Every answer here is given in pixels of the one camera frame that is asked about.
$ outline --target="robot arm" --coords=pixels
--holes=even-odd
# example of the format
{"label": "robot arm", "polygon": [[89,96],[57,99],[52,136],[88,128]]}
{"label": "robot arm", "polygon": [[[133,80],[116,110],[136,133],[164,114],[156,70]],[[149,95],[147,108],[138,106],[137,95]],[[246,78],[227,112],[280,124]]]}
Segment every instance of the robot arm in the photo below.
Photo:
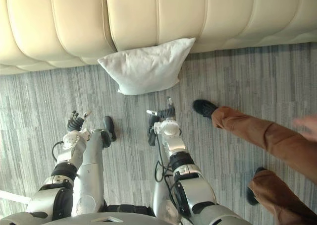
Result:
{"label": "robot arm", "polygon": [[83,162],[86,142],[90,139],[90,133],[86,129],[81,130],[83,118],[75,115],[69,119],[69,132],[63,138],[63,152],[59,154],[50,177],[32,197],[26,212],[2,219],[1,225],[40,225],[71,216],[74,179]]}
{"label": "robot arm", "polygon": [[175,121],[175,109],[169,98],[169,109],[159,112],[148,111],[152,115],[165,112],[163,122],[154,124],[154,131],[161,135],[162,145],[173,171],[173,196],[180,215],[194,225],[250,225],[233,211],[217,203],[210,184],[195,165]]}

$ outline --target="black shoe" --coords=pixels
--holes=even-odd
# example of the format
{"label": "black shoe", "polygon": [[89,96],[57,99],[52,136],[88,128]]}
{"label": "black shoe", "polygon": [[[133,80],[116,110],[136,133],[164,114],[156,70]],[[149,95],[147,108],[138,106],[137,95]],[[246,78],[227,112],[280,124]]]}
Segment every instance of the black shoe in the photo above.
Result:
{"label": "black shoe", "polygon": [[[264,167],[257,168],[255,175],[262,170],[266,170],[266,169]],[[247,201],[252,206],[259,203],[256,197],[254,196],[253,191],[248,187],[247,187]]]}
{"label": "black shoe", "polygon": [[195,100],[193,102],[193,110],[204,117],[208,117],[211,119],[211,114],[213,111],[218,109],[216,105],[207,101],[207,100]]}
{"label": "black shoe", "polygon": [[114,125],[113,125],[113,121],[111,117],[109,116],[104,117],[104,127],[109,132],[109,137],[111,142],[114,142],[117,139],[117,137],[114,132]]}

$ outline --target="human hand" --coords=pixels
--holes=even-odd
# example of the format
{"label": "human hand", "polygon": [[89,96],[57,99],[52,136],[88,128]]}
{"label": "human hand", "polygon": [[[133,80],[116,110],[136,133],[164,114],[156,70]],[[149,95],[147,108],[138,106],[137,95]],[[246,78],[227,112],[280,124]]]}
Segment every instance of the human hand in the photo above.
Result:
{"label": "human hand", "polygon": [[304,126],[310,130],[310,132],[302,132],[301,134],[310,141],[317,142],[317,115],[309,115],[304,118],[294,119],[295,126]]}

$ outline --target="cream sofa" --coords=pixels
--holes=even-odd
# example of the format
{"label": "cream sofa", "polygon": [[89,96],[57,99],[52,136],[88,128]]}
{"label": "cream sofa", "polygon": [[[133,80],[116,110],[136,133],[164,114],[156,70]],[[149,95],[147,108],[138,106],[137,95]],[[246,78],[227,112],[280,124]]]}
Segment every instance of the cream sofa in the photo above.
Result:
{"label": "cream sofa", "polygon": [[192,53],[317,41],[317,0],[0,0],[0,74],[184,37]]}

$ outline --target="striped carpet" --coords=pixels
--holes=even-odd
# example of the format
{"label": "striped carpet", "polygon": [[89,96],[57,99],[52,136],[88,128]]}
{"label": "striped carpet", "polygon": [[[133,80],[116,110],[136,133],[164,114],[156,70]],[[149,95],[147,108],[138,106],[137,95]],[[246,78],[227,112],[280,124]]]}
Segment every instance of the striped carpet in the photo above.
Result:
{"label": "striped carpet", "polygon": [[[253,172],[264,166],[317,212],[317,189],[310,181],[191,110],[192,101],[203,98],[293,128],[293,118],[317,112],[316,77],[316,43],[192,54],[179,84],[139,96],[117,93],[117,84],[98,65],[0,76],[0,190],[31,197],[54,167],[51,147],[65,134],[69,113],[91,109],[86,126],[101,127],[110,115],[118,137],[104,150],[106,201],[149,205],[157,150],[147,145],[145,111],[164,108],[171,96],[182,138],[220,204],[252,224],[273,224],[268,211],[245,200]],[[0,217],[25,208],[0,199]]]}

